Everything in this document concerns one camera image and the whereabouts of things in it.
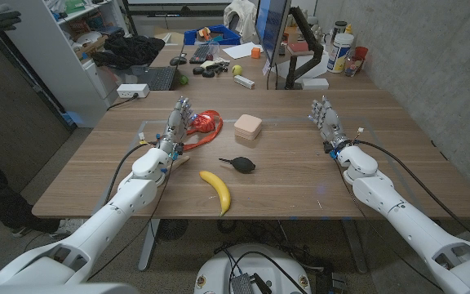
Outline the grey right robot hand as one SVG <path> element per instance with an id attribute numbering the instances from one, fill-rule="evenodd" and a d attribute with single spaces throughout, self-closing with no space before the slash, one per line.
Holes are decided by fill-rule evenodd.
<path id="1" fill-rule="evenodd" d="M 337 154 L 350 144 L 351 141 L 344 132 L 338 114 L 325 96 L 322 97 L 321 101 L 313 101 L 308 118 L 320 131 L 326 154 Z"/>

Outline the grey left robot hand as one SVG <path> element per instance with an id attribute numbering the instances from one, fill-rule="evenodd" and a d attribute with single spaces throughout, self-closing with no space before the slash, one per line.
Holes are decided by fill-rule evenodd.
<path id="1" fill-rule="evenodd" d="M 182 153 L 180 145 L 192 121 L 193 111 L 189 99 L 181 96 L 166 121 L 163 133 L 158 139 L 157 147 L 169 154 L 170 157 L 173 156 L 176 149 L 179 153 Z"/>

